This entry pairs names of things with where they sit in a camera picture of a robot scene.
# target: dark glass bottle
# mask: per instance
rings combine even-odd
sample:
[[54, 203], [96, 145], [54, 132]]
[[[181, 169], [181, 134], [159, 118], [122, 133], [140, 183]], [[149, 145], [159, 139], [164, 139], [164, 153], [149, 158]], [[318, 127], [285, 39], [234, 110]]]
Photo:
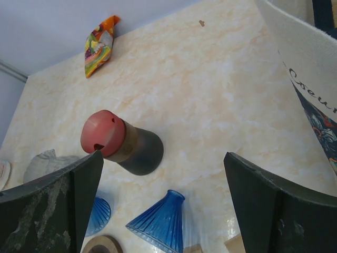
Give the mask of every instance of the dark glass bottle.
[[88, 153], [100, 150], [104, 158], [138, 176], [154, 171], [164, 154], [158, 135], [136, 128], [107, 110], [94, 113], [86, 121], [81, 145]]

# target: wooden coaster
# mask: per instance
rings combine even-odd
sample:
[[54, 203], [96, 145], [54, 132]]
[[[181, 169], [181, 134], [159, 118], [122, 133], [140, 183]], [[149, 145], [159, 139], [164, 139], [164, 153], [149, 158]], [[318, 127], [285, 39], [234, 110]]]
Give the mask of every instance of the wooden coaster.
[[199, 244], [184, 249], [184, 253], [203, 253]]
[[232, 239], [226, 241], [225, 245], [229, 253], [245, 253], [246, 252], [243, 246], [241, 234], [238, 234]]
[[113, 237], [96, 236], [85, 245], [82, 253], [123, 253], [123, 251]]

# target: wooden band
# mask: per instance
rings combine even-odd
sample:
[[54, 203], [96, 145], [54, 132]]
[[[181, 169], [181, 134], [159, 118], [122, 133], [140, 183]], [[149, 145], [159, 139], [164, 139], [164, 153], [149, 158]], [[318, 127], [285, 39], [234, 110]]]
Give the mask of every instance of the wooden band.
[[138, 134], [137, 129], [123, 121], [125, 124], [125, 139], [118, 151], [114, 153], [112, 156], [108, 157], [110, 161], [113, 162], [123, 162], [127, 160], [133, 153], [133, 151], [137, 148]]

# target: round wooden ring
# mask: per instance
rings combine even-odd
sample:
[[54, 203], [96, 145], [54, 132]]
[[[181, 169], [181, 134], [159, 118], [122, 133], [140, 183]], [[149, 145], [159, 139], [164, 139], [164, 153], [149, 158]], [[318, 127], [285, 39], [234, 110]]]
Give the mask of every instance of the round wooden ring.
[[119, 243], [110, 236], [97, 236], [91, 239], [82, 253], [123, 253]]

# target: wooden block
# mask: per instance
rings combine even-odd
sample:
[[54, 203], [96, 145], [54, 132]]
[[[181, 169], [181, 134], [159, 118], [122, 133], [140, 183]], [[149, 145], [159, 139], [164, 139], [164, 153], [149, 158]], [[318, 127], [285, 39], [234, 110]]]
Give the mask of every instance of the wooden block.
[[225, 242], [225, 246], [230, 253], [245, 253], [241, 234]]
[[184, 249], [184, 253], [203, 253], [199, 244]]

